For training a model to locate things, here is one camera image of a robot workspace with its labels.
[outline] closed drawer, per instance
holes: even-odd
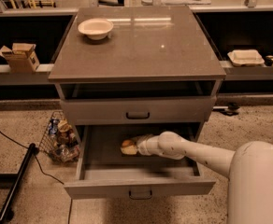
[[[73,124],[189,122],[208,120],[215,97],[61,101]]]
[[[124,139],[163,131],[186,138],[198,123],[131,124],[86,126],[78,162],[77,181],[65,184],[73,199],[208,194],[214,181],[205,179],[196,163],[153,156],[124,156]]]

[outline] terrazzo floor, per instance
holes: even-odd
[[[220,98],[217,105],[229,102],[240,105],[239,114],[228,117],[212,112],[199,137],[200,143],[232,150],[253,140],[273,144],[273,97],[229,96]],[[2,101],[0,130],[24,146],[38,146],[49,118],[60,109],[58,100]],[[25,152],[25,148],[0,134],[0,174],[17,173]],[[63,182],[75,179],[75,163],[55,163],[43,153],[37,158],[45,173]],[[74,200],[69,212],[71,200],[63,185],[43,175],[32,159],[12,206],[15,215],[10,223],[226,223],[227,179],[204,166],[200,168],[205,177],[216,181],[208,195],[152,197],[147,201]],[[0,210],[7,193],[7,189],[0,189]]]

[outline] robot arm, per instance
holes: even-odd
[[[131,141],[127,146],[123,142],[123,153],[133,147],[129,154],[176,160],[186,156],[227,177],[228,224],[273,223],[273,145],[254,141],[231,151],[191,142],[172,132]]]

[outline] bowl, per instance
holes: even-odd
[[[91,40],[101,40],[110,33],[113,26],[113,23],[106,19],[89,19],[79,25],[79,32]]]

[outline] basket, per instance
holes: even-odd
[[[48,126],[43,133],[42,140],[39,145],[39,151],[46,153],[53,161],[77,161],[79,156],[78,143],[71,143],[70,145],[59,144],[59,131],[57,124],[65,120],[63,111],[54,111],[50,117]],[[55,132],[52,131],[52,124],[56,125]]]

